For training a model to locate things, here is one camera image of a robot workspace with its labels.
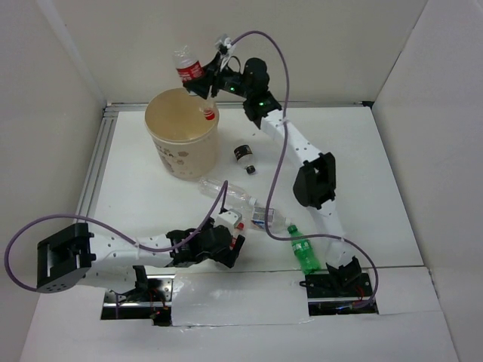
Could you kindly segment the large red label bottle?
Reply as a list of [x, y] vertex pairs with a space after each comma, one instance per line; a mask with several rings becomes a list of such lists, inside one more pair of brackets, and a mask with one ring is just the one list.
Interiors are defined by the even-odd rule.
[[[175, 50], [173, 60], [177, 74], [183, 83], [200, 78], [205, 74], [198, 57], [191, 51], [188, 45]], [[199, 110], [208, 121], [215, 119], [214, 106], [214, 101], [211, 98], [202, 99]]]

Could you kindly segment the small red label cola bottle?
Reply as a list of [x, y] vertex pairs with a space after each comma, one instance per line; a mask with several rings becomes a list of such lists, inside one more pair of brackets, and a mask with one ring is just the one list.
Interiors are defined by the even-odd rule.
[[243, 222], [240, 222], [234, 229], [233, 233], [232, 233], [232, 242], [229, 246], [229, 249], [230, 250], [233, 250], [234, 247], [236, 246], [236, 243], [237, 243], [237, 240], [238, 240], [238, 237], [241, 235], [241, 236], [244, 236], [244, 230], [245, 230], [245, 224]]

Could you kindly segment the clear bottle white blue label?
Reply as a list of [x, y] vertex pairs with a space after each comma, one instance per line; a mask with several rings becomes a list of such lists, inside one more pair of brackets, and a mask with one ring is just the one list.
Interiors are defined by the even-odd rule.
[[264, 232], [268, 228], [271, 233], [277, 234], [287, 230], [291, 225], [291, 221], [283, 216], [279, 210], [260, 206], [241, 206], [236, 207], [242, 215], [242, 223], [245, 229], [253, 229], [256, 231]]

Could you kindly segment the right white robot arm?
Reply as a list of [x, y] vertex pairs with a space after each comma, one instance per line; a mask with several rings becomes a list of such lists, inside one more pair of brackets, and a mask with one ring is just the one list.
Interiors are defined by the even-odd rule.
[[347, 295], [354, 289], [361, 267], [349, 243], [344, 241], [345, 232], [337, 214], [335, 157], [314, 147], [283, 116], [280, 103], [269, 91], [266, 63], [252, 57], [242, 71], [235, 71], [223, 66], [221, 56], [216, 55], [206, 66], [195, 64], [195, 69], [187, 70], [181, 78], [187, 91], [205, 100], [219, 91], [244, 98], [243, 109], [248, 119], [285, 147], [285, 157], [298, 168], [293, 185], [295, 198], [328, 232], [325, 264], [330, 275], [329, 286], [338, 296]]

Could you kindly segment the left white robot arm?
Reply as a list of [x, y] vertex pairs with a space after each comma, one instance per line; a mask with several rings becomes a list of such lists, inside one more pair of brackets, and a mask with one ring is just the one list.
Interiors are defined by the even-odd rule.
[[59, 293], [82, 284], [139, 301], [149, 292], [147, 267], [188, 268], [210, 259], [232, 268], [244, 242], [238, 229], [213, 223], [199, 233], [173, 230], [133, 244], [75, 223], [38, 243], [36, 290]]

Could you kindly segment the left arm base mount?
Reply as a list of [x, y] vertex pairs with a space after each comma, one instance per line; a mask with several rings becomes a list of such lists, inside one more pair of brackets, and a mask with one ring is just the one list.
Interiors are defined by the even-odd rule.
[[105, 292], [100, 319], [150, 320], [153, 326], [170, 327], [174, 275], [148, 275], [144, 266], [133, 271], [134, 284], [126, 292]]

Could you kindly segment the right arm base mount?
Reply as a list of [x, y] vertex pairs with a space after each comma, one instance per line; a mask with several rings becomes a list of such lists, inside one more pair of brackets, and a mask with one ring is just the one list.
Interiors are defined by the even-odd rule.
[[373, 286], [356, 257], [340, 268], [314, 271], [299, 282], [306, 291], [309, 316], [376, 314], [377, 304], [369, 302]]

